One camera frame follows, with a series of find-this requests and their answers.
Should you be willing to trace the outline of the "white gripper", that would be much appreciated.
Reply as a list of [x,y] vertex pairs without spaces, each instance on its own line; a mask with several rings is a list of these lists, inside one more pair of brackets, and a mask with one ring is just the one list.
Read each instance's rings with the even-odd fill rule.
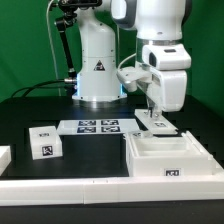
[[[159,71],[151,68],[149,76],[139,81],[139,87],[157,108],[153,117],[159,118],[161,111],[179,111],[184,104],[187,86],[187,74],[184,70]],[[152,102],[147,99],[147,115],[152,117]]]

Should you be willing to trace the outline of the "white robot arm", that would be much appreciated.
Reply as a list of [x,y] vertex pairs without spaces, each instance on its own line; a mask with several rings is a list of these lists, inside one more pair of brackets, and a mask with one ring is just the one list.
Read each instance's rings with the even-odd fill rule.
[[[58,6],[62,27],[77,24],[81,35],[81,71],[68,66],[77,79],[75,99],[109,103],[122,97],[123,90],[140,89],[152,115],[183,107],[191,57],[180,40],[192,0],[58,0]],[[119,28],[136,32],[133,66],[116,61],[115,32],[95,17],[103,10]]]

